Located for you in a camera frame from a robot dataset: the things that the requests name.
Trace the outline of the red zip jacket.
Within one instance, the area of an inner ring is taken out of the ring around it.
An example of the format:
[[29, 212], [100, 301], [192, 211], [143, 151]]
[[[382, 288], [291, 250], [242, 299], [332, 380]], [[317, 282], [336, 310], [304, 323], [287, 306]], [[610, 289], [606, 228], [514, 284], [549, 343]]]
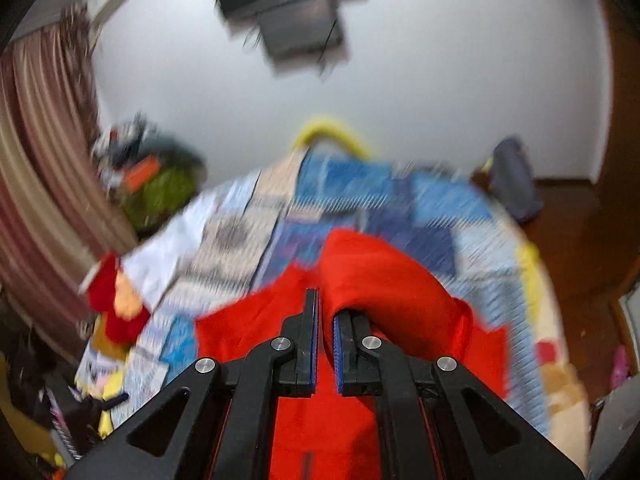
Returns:
[[198, 354], [219, 362], [241, 359], [279, 335], [283, 320], [303, 309], [310, 288], [320, 292], [318, 386], [309, 399], [279, 401], [270, 478], [380, 478], [374, 401], [336, 390], [330, 324], [345, 309], [363, 312], [378, 336], [408, 356], [452, 356], [506, 396], [506, 330], [485, 327], [465, 301], [450, 296], [404, 252], [346, 229], [330, 233], [312, 268], [290, 264], [271, 285], [199, 318]]

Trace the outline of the pile of clutter clothes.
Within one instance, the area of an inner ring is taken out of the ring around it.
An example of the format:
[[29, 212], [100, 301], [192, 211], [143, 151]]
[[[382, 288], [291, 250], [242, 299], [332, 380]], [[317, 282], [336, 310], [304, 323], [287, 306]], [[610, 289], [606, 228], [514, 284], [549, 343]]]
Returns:
[[112, 192], [124, 180], [125, 169], [145, 158], [151, 144], [160, 138], [160, 127], [145, 114], [114, 125], [92, 144], [90, 159], [96, 176], [106, 192]]

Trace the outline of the pile of papers and books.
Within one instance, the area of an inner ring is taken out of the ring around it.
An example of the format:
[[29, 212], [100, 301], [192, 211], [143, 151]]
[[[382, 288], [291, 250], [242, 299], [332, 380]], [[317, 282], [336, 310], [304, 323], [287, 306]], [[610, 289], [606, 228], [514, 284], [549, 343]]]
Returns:
[[169, 365], [160, 360], [160, 354], [174, 321], [175, 317], [170, 314], [153, 315], [137, 343], [122, 347], [106, 338], [106, 319], [103, 316], [96, 319], [78, 365], [76, 387], [82, 396], [104, 401], [121, 393], [128, 394], [128, 400], [118, 408], [100, 411], [98, 435], [101, 438], [106, 438], [160, 392], [169, 370]]

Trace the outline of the red plush toy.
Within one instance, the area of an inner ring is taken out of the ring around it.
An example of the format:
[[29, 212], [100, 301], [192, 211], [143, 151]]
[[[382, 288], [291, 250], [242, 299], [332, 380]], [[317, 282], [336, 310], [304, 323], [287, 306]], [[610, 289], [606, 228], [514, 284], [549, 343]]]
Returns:
[[79, 285], [90, 308], [105, 320], [105, 336], [113, 344], [133, 346], [151, 317], [137, 289], [124, 272], [118, 255], [109, 252]]

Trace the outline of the white shirt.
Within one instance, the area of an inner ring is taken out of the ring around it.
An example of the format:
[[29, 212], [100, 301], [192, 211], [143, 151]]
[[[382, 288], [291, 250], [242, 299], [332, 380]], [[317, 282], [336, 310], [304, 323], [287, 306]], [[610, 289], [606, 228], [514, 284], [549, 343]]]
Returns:
[[124, 274], [150, 312], [160, 304], [178, 263], [200, 247], [204, 228], [218, 202], [214, 191], [201, 193], [160, 232], [120, 260]]

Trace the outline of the green patterned cloth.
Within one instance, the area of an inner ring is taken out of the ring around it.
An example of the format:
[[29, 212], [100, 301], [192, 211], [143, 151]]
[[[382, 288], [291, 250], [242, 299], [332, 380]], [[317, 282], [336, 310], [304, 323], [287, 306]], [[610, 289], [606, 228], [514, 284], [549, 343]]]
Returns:
[[197, 192], [198, 181], [191, 169], [168, 167], [137, 192], [125, 194], [120, 209], [134, 232], [147, 236], [186, 206]]

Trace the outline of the grey cloth on chair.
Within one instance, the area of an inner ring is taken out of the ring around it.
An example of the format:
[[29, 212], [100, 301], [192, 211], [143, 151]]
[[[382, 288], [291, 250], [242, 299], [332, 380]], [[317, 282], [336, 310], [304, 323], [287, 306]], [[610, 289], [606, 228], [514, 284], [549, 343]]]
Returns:
[[508, 136], [494, 148], [489, 185], [491, 193], [518, 223], [533, 220], [544, 208], [524, 145], [517, 136]]

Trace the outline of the striped brown curtain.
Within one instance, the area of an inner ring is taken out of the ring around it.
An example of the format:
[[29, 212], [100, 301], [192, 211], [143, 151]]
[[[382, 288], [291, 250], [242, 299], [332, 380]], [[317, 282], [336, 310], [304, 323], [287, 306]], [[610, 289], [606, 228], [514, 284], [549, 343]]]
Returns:
[[70, 6], [1, 55], [1, 285], [69, 360], [90, 316], [80, 282], [107, 252], [137, 244], [96, 176], [99, 134], [91, 24]]

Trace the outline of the orange box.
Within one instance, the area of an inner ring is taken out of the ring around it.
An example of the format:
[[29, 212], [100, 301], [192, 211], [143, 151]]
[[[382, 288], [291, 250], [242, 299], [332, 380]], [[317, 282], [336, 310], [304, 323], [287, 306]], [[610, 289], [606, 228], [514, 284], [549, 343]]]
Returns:
[[128, 193], [135, 193], [145, 185], [146, 182], [153, 179], [160, 172], [162, 164], [156, 155], [150, 155], [137, 162], [134, 166], [124, 173], [122, 178], [122, 187]]

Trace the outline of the brown wooden wardrobe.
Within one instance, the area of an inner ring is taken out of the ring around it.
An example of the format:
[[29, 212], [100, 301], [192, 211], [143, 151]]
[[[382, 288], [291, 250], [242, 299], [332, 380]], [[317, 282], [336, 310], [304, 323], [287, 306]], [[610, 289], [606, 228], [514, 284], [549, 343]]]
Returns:
[[639, 33], [614, 0], [602, 0], [612, 54], [612, 106], [597, 194], [602, 281], [620, 284], [639, 258]]

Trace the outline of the grey neck pillow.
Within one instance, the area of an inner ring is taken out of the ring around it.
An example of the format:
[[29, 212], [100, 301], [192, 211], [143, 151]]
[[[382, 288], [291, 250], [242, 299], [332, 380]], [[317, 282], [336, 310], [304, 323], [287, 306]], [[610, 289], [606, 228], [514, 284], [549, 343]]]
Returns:
[[202, 154], [190, 144], [167, 134], [147, 136], [140, 144], [138, 155], [142, 158], [155, 156], [162, 166], [184, 167], [197, 174], [206, 174], [206, 161]]

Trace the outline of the yellow bed footboard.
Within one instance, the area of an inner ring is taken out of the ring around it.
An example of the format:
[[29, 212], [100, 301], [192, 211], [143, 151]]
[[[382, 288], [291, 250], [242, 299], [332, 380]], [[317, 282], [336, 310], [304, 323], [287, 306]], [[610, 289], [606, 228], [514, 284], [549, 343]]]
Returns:
[[352, 156], [365, 160], [374, 156], [372, 150], [362, 142], [355, 130], [344, 122], [330, 116], [314, 116], [300, 129], [295, 137], [292, 150], [310, 148], [322, 141], [330, 141]]

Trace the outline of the small black wall monitor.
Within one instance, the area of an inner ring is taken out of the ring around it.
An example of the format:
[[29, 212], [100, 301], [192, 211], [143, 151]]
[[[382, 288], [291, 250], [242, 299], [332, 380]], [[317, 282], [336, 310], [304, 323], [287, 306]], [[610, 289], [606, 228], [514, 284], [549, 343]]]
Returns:
[[277, 61], [323, 54], [340, 46], [344, 34], [334, 0], [299, 0], [257, 17], [266, 52]]

